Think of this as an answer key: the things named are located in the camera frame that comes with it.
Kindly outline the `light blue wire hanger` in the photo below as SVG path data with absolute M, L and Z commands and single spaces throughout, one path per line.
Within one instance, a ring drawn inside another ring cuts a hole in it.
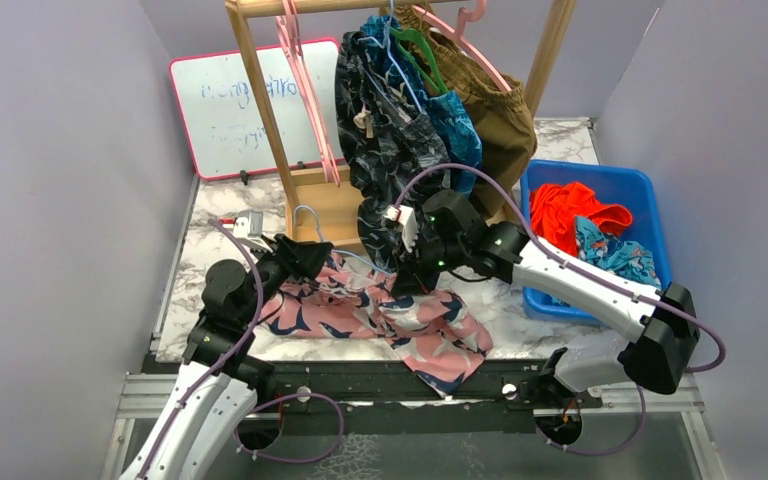
M 300 220 L 299 220 L 299 216 L 300 216 L 299 215 L 299 211 L 300 210 L 307 211 L 307 212 L 309 212 L 313 216 L 313 219 L 314 219 L 314 230 L 315 230 L 315 232 L 317 234 L 318 240 L 320 242 L 327 241 L 327 238 L 324 235 L 324 232 L 323 232 L 322 227 L 321 227 L 321 223 L 320 223 L 320 219 L 319 219 L 318 213 L 312 207 L 310 207 L 308 205 L 302 204 L 302 205 L 299 205 L 299 206 L 296 206 L 296 207 L 293 208 L 292 220 L 293 220 L 294 227 L 299 227 L 300 226 Z M 363 264 L 365 264 L 366 266 L 368 266 L 371 270 L 373 270 L 375 272 L 378 272 L 378 273 L 381 273 L 381 274 L 385 274 L 385 275 L 390 275 L 392 273 L 392 272 L 389 272 L 389 271 L 387 271 L 387 270 L 385 270 L 383 268 L 380 268 L 379 266 L 377 266 L 375 263 L 373 263 L 369 259 L 367 259 L 367 258 L 365 258 L 365 257 L 363 257 L 363 256 L 361 256 L 359 254 L 356 254 L 354 252 L 351 252 L 351 251 L 348 251 L 348 250 L 343 250 L 343 249 L 336 249 L 336 252 L 338 254 L 340 254 L 340 255 L 349 256 L 351 258 L 354 258 L 354 259 L 362 262 Z

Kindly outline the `pink patterned shorts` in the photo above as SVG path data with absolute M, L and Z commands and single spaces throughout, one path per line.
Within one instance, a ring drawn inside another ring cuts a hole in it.
M 283 337 L 381 339 L 438 395 L 453 394 L 493 349 L 491 333 L 457 293 L 395 296 L 394 281 L 333 253 L 313 282 L 284 283 L 260 322 Z

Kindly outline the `orange mesh shorts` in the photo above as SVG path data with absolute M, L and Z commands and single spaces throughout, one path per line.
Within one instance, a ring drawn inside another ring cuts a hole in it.
M 532 231 L 562 251 L 576 256 L 576 218 L 583 217 L 602 233 L 621 236 L 633 223 L 630 210 L 603 203 L 580 182 L 543 184 L 529 194 Z

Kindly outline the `light blue shark shorts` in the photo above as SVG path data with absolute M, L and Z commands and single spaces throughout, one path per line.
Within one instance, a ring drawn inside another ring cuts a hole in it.
M 582 216 L 575 218 L 574 228 L 573 255 L 579 260 L 626 280 L 658 288 L 662 286 L 652 252 L 639 242 L 620 240 Z

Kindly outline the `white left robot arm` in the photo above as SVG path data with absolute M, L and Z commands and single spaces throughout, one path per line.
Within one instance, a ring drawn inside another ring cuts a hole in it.
M 333 245 L 283 234 L 253 250 L 232 242 L 246 261 L 207 270 L 172 391 L 123 479 L 202 479 L 244 417 L 275 403 L 273 366 L 249 353 L 254 329 L 286 282 L 316 278 Z

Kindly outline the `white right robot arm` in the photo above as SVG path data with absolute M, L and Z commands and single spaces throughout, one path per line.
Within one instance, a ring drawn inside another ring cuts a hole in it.
M 440 273 L 461 266 L 514 287 L 552 295 L 600 320 L 615 333 L 602 346 L 555 350 L 528 387 L 530 395 L 560 407 L 591 387 L 631 381 L 648 391 L 674 393 L 699 341 L 689 320 L 690 292 L 661 291 L 623 279 L 532 240 L 518 224 L 489 225 L 461 194 L 443 190 L 421 210 L 387 207 L 384 223 L 401 232 L 398 295 L 435 289 Z

